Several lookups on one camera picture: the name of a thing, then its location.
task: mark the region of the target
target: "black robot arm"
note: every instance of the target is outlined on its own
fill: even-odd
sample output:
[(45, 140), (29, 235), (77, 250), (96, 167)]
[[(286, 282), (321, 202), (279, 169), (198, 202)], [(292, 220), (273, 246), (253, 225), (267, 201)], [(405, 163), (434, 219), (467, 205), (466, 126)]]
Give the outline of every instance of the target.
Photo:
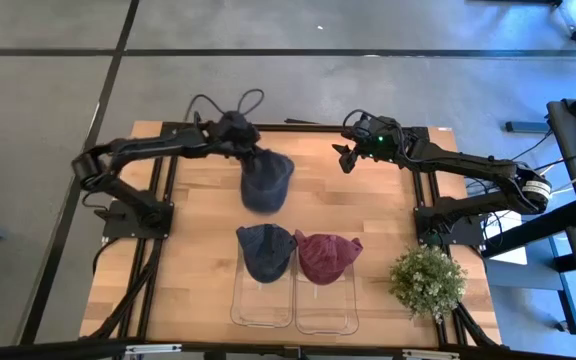
[(372, 158), (412, 171), (445, 171), (488, 180), (499, 187), (498, 192), (466, 199), (440, 197), (433, 207), (418, 209), (418, 231), (424, 230), (420, 237), (429, 237), (428, 242), (436, 242), (432, 239), (434, 234), (451, 233), (464, 217), (501, 210), (520, 214), (540, 214), (546, 210), (550, 183), (534, 170), (511, 160), (446, 151), (423, 136), (421, 128), (403, 128), (395, 119), (357, 112), (361, 112), (361, 118), (353, 126), (344, 126), (342, 132), (343, 137), (355, 142), (354, 148), (333, 145), (341, 154), (339, 164), (345, 173), (352, 171), (357, 159)]
[[(72, 168), (83, 190), (104, 192), (117, 199), (110, 210), (95, 210), (106, 220), (104, 236), (162, 237), (156, 235), (168, 234), (172, 204), (119, 179), (121, 169), (131, 161), (160, 156), (202, 158), (218, 154), (246, 164), (254, 158), (258, 140), (257, 129), (241, 113), (230, 111), (219, 122), (197, 122), (197, 126), (183, 128), (173, 136), (116, 139), (97, 145), (77, 156)], [(109, 161), (104, 162), (102, 156), (109, 156)]]

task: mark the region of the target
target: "baseball cap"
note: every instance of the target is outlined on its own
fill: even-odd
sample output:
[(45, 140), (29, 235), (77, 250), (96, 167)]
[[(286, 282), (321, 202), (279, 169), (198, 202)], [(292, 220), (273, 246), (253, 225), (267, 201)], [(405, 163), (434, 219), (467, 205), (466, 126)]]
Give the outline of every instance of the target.
[(328, 285), (343, 274), (363, 250), (358, 238), (348, 241), (341, 236), (315, 234), (304, 236), (297, 230), (299, 264), (308, 280), (317, 285)]
[(281, 277), (290, 263), (297, 242), (285, 229), (275, 224), (237, 229), (246, 269), (260, 283), (271, 283)]
[(252, 166), (243, 166), (241, 172), (244, 206), (260, 213), (278, 211), (286, 200), (295, 164), (287, 156), (261, 150), (249, 165)]

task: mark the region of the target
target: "potted plant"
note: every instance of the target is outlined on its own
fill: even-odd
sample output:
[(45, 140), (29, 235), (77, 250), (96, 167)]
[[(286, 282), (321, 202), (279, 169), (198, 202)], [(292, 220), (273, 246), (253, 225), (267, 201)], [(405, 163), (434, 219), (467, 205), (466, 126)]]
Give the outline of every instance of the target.
[(389, 292), (412, 316), (450, 314), (466, 292), (466, 271), (438, 247), (421, 246), (400, 256), (390, 268)]

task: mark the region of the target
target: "red baseball cap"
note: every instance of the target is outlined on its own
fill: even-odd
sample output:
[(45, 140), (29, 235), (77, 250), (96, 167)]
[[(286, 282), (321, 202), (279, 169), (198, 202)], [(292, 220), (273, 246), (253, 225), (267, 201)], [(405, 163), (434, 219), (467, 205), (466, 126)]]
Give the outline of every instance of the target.
[(363, 250), (358, 238), (348, 241), (341, 236), (315, 234), (304, 236), (297, 230), (299, 264), (308, 280), (317, 285), (328, 285), (343, 274)]

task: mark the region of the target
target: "cap brim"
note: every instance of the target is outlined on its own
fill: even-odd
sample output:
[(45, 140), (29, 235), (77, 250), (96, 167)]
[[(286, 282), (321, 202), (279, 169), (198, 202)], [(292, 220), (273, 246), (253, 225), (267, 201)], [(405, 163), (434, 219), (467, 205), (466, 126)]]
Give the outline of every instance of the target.
[(317, 284), (317, 285), (329, 285), (334, 283), (339, 277), (344, 273), (345, 269), (342, 269), (337, 272), (321, 272), (317, 271), (308, 266), (308, 264), (304, 263), (301, 259), (301, 255), (299, 255), (299, 265), (301, 266), (301, 271), (303, 271), (304, 275), (310, 282)]
[(275, 268), (264, 267), (255, 263), (254, 260), (249, 260), (252, 259), (248, 259), (248, 257), (244, 255), (244, 263), (246, 264), (246, 270), (248, 270), (250, 276), (260, 283), (268, 284), (276, 281), (284, 274), (284, 272), (286, 272), (286, 268), (290, 263), (290, 256)]

